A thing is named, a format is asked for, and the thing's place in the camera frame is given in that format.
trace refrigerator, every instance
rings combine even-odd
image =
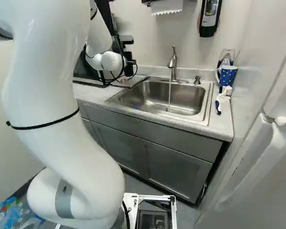
[[[255,0],[231,109],[235,136],[195,229],[286,229],[286,0]]]

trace faucet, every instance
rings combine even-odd
[[[176,55],[176,48],[173,45],[173,56],[171,57],[170,62],[168,63],[167,67],[172,69],[172,74],[171,74],[171,81],[172,82],[177,82],[177,83],[189,83],[187,80],[180,80],[177,79],[177,55]]]
[[[194,85],[199,85],[199,84],[201,84],[201,82],[200,82],[200,76],[199,76],[199,75],[195,76],[195,77],[194,77],[194,80],[195,80],[194,83],[193,83]]]

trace running water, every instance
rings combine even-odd
[[[166,108],[167,112],[170,112],[170,107],[171,107],[171,84],[172,83],[172,78],[170,77],[170,86],[169,86],[169,90],[168,90],[168,107]]]

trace white wall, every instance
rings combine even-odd
[[[0,91],[9,70],[12,42],[0,42]],[[36,175],[43,166],[33,158],[5,122],[0,96],[0,202]]]
[[[152,16],[141,0],[116,0],[112,12],[123,22],[121,34],[132,35],[130,46],[140,65],[166,66],[176,46],[178,65],[213,69],[223,48],[239,48],[244,36],[251,0],[224,0],[220,25],[212,38],[200,38],[197,19],[202,0],[184,0],[181,13]]]

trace paper towel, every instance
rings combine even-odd
[[[151,2],[152,15],[181,12],[183,0],[157,0]]]

